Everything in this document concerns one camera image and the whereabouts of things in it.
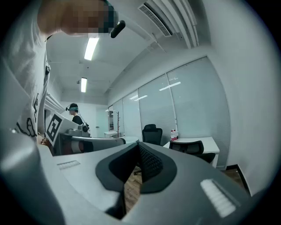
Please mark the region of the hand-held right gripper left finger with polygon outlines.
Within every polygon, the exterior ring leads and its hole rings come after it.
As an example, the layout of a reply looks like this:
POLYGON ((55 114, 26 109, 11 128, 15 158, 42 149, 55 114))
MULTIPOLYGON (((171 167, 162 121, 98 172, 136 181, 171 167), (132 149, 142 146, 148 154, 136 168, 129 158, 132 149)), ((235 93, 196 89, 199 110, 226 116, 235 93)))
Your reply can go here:
POLYGON ((132 150, 136 143, 101 151, 52 156, 38 147, 39 168, 44 180, 39 191, 38 221, 43 225, 133 225, 113 213, 123 204, 123 192, 108 190, 96 175, 96 167, 109 156, 132 150))

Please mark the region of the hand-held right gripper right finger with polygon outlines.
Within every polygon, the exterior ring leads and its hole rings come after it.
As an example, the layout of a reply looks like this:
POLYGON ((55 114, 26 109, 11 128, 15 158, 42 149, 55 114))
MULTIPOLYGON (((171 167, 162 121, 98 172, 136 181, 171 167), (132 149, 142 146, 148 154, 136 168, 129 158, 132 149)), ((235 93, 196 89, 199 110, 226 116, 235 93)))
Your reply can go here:
POLYGON ((202 159, 158 145, 140 148, 162 160, 160 192, 142 193, 123 217, 127 225, 233 225, 242 221, 250 195, 224 173, 202 159))

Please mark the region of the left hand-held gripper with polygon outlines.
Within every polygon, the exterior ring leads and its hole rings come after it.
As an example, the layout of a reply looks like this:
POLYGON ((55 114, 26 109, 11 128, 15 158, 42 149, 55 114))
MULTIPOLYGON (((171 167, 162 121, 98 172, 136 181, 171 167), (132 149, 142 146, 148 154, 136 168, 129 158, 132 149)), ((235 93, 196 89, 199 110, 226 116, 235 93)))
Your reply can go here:
POLYGON ((45 135, 55 156, 63 155, 64 144, 71 141, 73 152, 95 152, 126 144, 123 138, 91 138, 88 125, 78 125, 58 112, 53 114, 45 135))

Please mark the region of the black mesh armrest chair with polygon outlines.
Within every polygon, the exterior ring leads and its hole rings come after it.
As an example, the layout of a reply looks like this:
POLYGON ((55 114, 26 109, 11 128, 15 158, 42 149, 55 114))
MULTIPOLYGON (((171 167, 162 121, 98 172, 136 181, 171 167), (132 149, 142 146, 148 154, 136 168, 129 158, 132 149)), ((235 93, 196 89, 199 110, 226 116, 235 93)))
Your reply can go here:
POLYGON ((196 142, 169 142, 169 148, 178 152, 194 155, 208 163, 215 159, 215 153, 203 153, 204 145, 202 141, 196 142))

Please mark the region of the black office chair with headrest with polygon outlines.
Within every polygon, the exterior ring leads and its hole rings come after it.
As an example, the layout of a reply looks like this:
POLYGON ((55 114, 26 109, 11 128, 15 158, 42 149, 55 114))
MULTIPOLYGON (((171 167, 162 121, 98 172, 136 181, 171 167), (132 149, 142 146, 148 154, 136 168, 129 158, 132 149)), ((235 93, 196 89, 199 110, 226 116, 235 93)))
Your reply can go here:
POLYGON ((155 124, 145 125, 142 130, 143 142, 161 145, 162 129, 157 128, 155 124))

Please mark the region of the person's left hand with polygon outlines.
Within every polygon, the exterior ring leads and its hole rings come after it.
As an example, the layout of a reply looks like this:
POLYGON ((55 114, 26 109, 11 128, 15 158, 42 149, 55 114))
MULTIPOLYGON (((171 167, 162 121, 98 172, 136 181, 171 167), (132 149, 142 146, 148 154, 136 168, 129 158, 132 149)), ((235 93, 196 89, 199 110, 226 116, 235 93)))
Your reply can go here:
POLYGON ((49 148, 49 150, 50 150, 52 156, 54 156, 53 146, 52 146, 52 144, 50 143, 50 141, 48 140, 48 138, 43 137, 43 135, 40 134, 40 133, 37 133, 37 142, 38 142, 38 144, 47 146, 47 147, 49 148))

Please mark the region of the round white table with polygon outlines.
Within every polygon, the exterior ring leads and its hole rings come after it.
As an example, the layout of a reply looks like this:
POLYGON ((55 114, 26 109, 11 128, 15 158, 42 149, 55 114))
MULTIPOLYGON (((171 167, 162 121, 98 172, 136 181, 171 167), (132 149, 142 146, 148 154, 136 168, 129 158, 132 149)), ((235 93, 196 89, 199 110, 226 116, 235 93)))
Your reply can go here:
POLYGON ((126 144, 139 142, 138 137, 124 136, 124 137, 121 137, 121 139, 123 139, 126 144))

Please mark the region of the white rectangular desk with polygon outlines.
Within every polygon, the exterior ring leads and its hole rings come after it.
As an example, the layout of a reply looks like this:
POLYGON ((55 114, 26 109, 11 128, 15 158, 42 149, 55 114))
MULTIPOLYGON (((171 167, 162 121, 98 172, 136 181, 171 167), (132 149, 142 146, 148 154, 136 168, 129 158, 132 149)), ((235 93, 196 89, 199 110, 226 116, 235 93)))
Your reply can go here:
MULTIPOLYGON (((202 141, 204 145, 204 152, 203 153, 215 153, 215 159, 210 163, 214 168, 217 167, 218 156, 220 150, 216 145, 215 141, 212 137, 201 137, 201 138, 179 138, 175 140, 175 142, 196 142, 202 141)), ((165 148, 169 148, 169 142, 164 145, 165 148)))

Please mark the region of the person's grey printed T-shirt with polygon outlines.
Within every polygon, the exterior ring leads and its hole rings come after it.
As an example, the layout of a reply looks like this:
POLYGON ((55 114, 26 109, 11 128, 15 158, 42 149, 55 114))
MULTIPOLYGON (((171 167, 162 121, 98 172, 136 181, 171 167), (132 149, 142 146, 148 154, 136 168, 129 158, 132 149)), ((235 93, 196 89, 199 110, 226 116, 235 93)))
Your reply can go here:
POLYGON ((0 58, 30 98, 15 129, 35 142, 38 135, 45 133, 44 106, 50 77, 46 41, 37 23, 41 3, 42 0, 34 0, 23 10, 0 47, 0 58))

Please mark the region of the ceiling air vent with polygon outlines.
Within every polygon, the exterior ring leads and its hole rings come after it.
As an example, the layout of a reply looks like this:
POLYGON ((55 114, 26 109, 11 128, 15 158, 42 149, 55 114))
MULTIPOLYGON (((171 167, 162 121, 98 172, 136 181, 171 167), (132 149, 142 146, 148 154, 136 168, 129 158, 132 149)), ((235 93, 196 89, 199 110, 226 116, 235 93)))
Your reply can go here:
POLYGON ((138 10, 146 15, 165 37, 170 37, 173 35, 173 32, 168 28, 158 14, 155 13, 154 9, 149 4, 143 3, 138 7, 138 10))

